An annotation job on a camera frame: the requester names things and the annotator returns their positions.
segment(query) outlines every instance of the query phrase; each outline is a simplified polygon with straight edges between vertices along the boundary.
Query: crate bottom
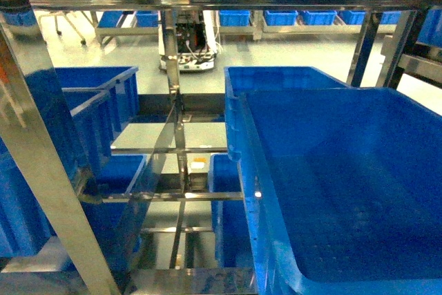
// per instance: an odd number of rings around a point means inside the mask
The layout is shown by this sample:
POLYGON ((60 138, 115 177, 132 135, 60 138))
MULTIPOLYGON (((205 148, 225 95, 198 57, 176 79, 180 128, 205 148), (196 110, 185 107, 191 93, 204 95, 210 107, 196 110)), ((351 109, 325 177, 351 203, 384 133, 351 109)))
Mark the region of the crate bottom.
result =
POLYGON ((440 219, 378 156, 273 158, 269 166, 307 278, 328 283, 442 277, 440 219))

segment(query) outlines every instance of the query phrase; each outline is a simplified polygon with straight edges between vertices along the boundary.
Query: metal bar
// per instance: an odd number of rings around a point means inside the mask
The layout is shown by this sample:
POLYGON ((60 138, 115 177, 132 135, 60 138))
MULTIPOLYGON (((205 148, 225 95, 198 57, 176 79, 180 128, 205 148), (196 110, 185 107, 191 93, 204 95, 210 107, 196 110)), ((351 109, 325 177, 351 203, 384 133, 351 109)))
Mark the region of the metal bar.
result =
POLYGON ((191 269, 195 263, 195 242, 199 234, 185 233, 184 237, 184 268, 191 269))
POLYGON ((93 19, 92 19, 92 18, 89 19, 88 15, 87 15, 86 12, 84 12, 83 10, 81 11, 81 13, 83 14, 84 18, 85 18, 86 20, 88 20, 88 22, 90 23, 90 25, 91 25, 92 27, 95 28, 95 26, 94 26, 94 22, 93 22, 93 19))
MULTIPOLYGON (((152 233, 175 233, 177 231, 176 227, 166 227, 166 228, 143 228, 141 234, 152 234, 152 233)), ((181 227, 182 233, 211 233, 213 232, 212 227, 181 227)))
MULTIPOLYGON (((10 6, 10 12, 32 14, 28 0, 1 2, 10 6)), ((64 158, 63 149, 69 140, 79 139, 41 32, 37 29, 32 36, 17 39, 4 21, 0 26, 0 99, 6 101, 0 115, 1 139, 90 294, 119 294, 77 199, 75 182, 71 182, 76 164, 64 158), (53 141, 63 128, 68 129, 70 139, 60 142, 64 137, 58 137, 53 141)))
POLYGON ((422 25, 427 16, 427 10, 408 11, 401 15, 396 31, 391 41, 392 49, 385 55, 376 86, 387 86, 396 89, 404 72, 398 67, 404 53, 411 53, 419 37, 422 25))
POLYGON ((242 193, 114 193, 103 197, 103 202, 126 203, 130 199, 149 202, 209 202, 213 200, 242 200, 242 193))
POLYGON ((354 51, 352 65, 347 77, 347 83, 359 87, 367 68, 368 58, 372 52, 374 39, 381 23, 382 13, 367 12, 359 33, 358 43, 354 51))
POLYGON ((442 0, 30 0, 42 10, 420 10, 442 0))
MULTIPOLYGON (((175 144, 178 149, 186 148, 184 136, 184 123, 182 121, 183 103, 180 93, 180 70, 178 68, 177 36, 175 31, 175 20, 172 10, 161 11, 162 32, 164 41, 164 54, 166 58, 166 71, 169 81, 169 93, 175 102, 177 122, 175 127, 175 144)), ((177 153, 178 170, 180 172, 180 183, 184 192, 189 187, 189 170, 187 169, 186 153, 177 153)))
POLYGON ((415 55, 403 55, 398 67, 408 75, 442 88, 442 63, 440 62, 415 55))
MULTIPOLYGON (((117 148, 112 149, 113 154, 127 154, 127 153, 152 153, 153 149, 151 148, 117 148)), ((226 153, 227 148, 224 146, 221 147, 207 147, 207 148, 165 148, 165 149, 157 149, 156 153, 226 153)))
MULTIPOLYGON (((119 21, 117 22, 117 26, 112 29, 118 29, 118 30, 122 29, 122 26, 123 26, 124 22, 126 21, 127 16, 128 15, 126 13, 123 13, 122 17, 120 17, 119 21)), ((108 35, 105 35, 106 33, 107 33, 107 30, 103 31, 103 30, 101 30, 101 28, 95 27, 95 35, 98 37, 99 40, 101 40, 100 43, 103 46, 108 45, 111 42, 112 38, 117 36, 117 35, 109 35, 108 36, 108 35), (107 37, 107 36, 108 36, 108 39, 104 43, 102 43, 104 37, 107 37)))
POLYGON ((252 268, 139 269, 132 274, 133 295, 257 294, 252 268))
POLYGON ((184 220, 185 209, 186 209, 186 201, 181 201, 180 210, 178 211, 178 217, 177 217, 177 226, 175 228, 176 232, 173 238, 171 262, 169 264, 169 269, 175 269, 177 266, 177 255, 178 255, 178 249, 180 248, 181 228, 182 228, 182 221, 184 220))

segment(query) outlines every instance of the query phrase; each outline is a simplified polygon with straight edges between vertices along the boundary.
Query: gray floor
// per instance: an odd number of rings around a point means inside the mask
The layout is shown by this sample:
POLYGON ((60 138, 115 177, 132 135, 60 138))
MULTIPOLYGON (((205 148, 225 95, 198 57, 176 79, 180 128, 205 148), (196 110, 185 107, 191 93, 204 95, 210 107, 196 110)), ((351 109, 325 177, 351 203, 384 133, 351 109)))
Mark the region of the gray floor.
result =
MULTIPOLYGON (((139 66, 137 74, 140 94, 168 93, 166 75, 158 69, 157 37, 118 37, 102 48, 96 41, 93 28, 80 14, 69 14, 86 36, 87 47, 81 46, 79 37, 60 19, 62 37, 55 33, 53 19, 43 20, 43 34, 48 44, 54 66, 139 66)), ((183 93, 223 93, 225 66, 315 66, 345 81, 356 45, 356 35, 309 35, 276 37, 262 41, 250 41, 237 37, 222 38, 223 51, 211 72, 183 74, 180 82, 183 93)), ((378 36, 369 59, 363 86, 376 83, 384 56, 380 54, 382 36, 378 36)), ((416 79, 404 76, 399 88, 423 105, 442 114, 442 91, 416 79)), ((156 124, 131 124, 114 143, 116 147, 152 147, 161 126, 156 124)), ((224 124, 186 124, 189 146, 225 146, 224 124)), ((189 166, 194 158, 205 158, 201 168, 191 171, 207 171, 210 155, 190 155, 189 166)), ((176 173, 176 158, 171 156, 164 168, 165 173, 176 173)), ((147 227, 174 227, 177 204, 154 203, 146 219, 147 227)), ((193 203, 186 208, 186 225, 210 225, 210 204, 193 203)), ((168 268, 172 235, 154 236, 151 239, 150 260, 144 265, 150 268, 168 268)), ((203 250, 196 262, 199 267, 215 267, 213 258, 213 234, 200 239, 203 250)))

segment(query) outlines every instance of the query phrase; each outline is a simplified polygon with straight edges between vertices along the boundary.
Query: metal post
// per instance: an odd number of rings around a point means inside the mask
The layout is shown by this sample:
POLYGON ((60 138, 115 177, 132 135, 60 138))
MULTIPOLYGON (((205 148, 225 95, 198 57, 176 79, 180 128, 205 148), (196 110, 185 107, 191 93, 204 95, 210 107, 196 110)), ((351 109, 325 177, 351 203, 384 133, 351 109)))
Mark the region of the metal post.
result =
MULTIPOLYGON (((166 58, 167 79, 172 102, 175 102, 177 126, 175 131, 175 144, 177 149, 186 148, 184 137, 184 122, 182 121, 183 103, 180 93, 180 70, 178 69, 177 36, 172 10, 161 11, 161 24, 164 41, 164 54, 166 58)), ((189 187, 189 171, 187 169, 187 154, 177 153, 180 184, 184 192, 189 187)))
MULTIPOLYGON (((32 12, 29 0, 1 3, 10 14, 32 12)), ((41 32, 36 29, 16 38, 3 20, 0 26, 1 139, 90 294, 120 294, 66 173, 68 163, 59 156, 61 144, 51 139, 54 131, 46 127, 60 121, 78 140, 41 32)))
POLYGON ((382 13, 367 12, 364 23, 359 33, 358 43, 354 51, 352 65, 347 77, 347 83, 359 87, 361 86, 368 58, 372 52, 374 39, 378 32, 379 23, 382 19, 382 13))
POLYGON ((376 86, 387 86, 396 89, 404 73, 398 67, 402 54, 411 53, 419 37, 428 10, 403 12, 396 27, 391 48, 385 54, 385 61, 381 69, 376 86))

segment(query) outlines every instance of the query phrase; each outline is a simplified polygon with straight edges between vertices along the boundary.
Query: blue crate stack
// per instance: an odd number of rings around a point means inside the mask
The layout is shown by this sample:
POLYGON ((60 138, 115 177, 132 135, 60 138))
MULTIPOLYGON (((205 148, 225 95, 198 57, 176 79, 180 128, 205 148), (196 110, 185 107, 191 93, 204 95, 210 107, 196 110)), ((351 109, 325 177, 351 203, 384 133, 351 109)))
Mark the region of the blue crate stack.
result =
POLYGON ((109 91, 113 140, 140 110, 138 67, 60 67, 55 71, 63 91, 109 91))
MULTIPOLYGON (((364 23, 365 12, 354 10, 341 10, 339 17, 348 25, 361 25, 364 23)), ((384 12, 381 24, 397 24, 401 18, 401 11, 384 12)))
POLYGON ((115 28, 119 20, 122 18, 122 15, 122 10, 107 10, 106 12, 103 12, 97 28, 115 28))
POLYGON ((345 83, 314 67, 226 67, 226 131, 228 151, 232 160, 239 160, 243 125, 239 96, 247 91, 283 91, 300 88, 343 88, 345 83))
POLYGON ((384 12, 381 24, 398 24, 401 18, 401 11, 384 12))
POLYGON ((264 18, 268 26, 294 26, 298 12, 295 10, 265 10, 264 18))
POLYGON ((339 17, 345 24, 355 26, 364 23, 365 12, 363 10, 341 10, 338 13, 339 17))
POLYGON ((220 25, 226 27, 247 27, 249 25, 249 10, 221 10, 220 25))
POLYGON ((32 10, 25 13, 5 13, 3 17, 7 24, 11 26, 31 27, 37 24, 34 12, 32 10))
POLYGON ((334 23, 336 15, 335 10, 309 11, 302 10, 300 15, 304 23, 308 26, 331 26, 334 23))
MULTIPOLYGON (((102 195, 155 191, 147 187, 150 174, 146 155, 113 155, 97 177, 102 195)), ((90 226, 114 272, 127 272, 133 254, 140 248, 140 239, 132 232, 134 225, 146 217, 149 203, 83 203, 90 226)))
POLYGON ((0 257, 34 256, 50 237, 48 221, 0 140, 0 257))
POLYGON ((158 11, 139 10, 135 13, 138 27, 158 27, 158 11))
POLYGON ((442 291, 440 115, 388 88, 240 99, 260 294, 442 291))
POLYGON ((442 48, 442 10, 428 11, 418 41, 442 48))
POLYGON ((86 152, 80 166, 90 164, 99 175, 111 157, 111 96, 108 91, 65 91, 64 97, 86 152))
MULTIPOLYGON (((210 192, 241 191, 236 163, 226 153, 211 156, 208 174, 210 192)), ((244 203, 212 202, 215 258, 219 267, 253 267, 244 203)))

